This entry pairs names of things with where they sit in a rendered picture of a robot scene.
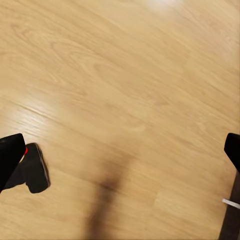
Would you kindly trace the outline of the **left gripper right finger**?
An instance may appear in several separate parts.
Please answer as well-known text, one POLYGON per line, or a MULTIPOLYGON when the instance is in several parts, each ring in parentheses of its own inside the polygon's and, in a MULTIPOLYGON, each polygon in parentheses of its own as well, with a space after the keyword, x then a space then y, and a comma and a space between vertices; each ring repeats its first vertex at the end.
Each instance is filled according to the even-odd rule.
POLYGON ((229 133, 227 135, 224 151, 240 173, 240 135, 229 133))

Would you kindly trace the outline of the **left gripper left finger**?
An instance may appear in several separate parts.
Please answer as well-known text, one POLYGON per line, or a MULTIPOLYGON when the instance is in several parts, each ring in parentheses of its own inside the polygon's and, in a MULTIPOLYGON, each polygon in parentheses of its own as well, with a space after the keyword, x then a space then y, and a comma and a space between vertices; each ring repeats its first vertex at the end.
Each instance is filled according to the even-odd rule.
POLYGON ((22 133, 0 138, 0 193, 27 152, 22 133))

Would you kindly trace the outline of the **digital camera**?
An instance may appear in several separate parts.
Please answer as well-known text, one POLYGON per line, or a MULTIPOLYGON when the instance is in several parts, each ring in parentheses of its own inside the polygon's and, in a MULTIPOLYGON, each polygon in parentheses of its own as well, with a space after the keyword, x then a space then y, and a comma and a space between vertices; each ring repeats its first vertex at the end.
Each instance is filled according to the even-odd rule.
POLYGON ((49 186, 41 150, 36 142, 26 144, 25 146, 27 152, 6 183, 4 190, 25 183, 31 193, 39 194, 49 186))

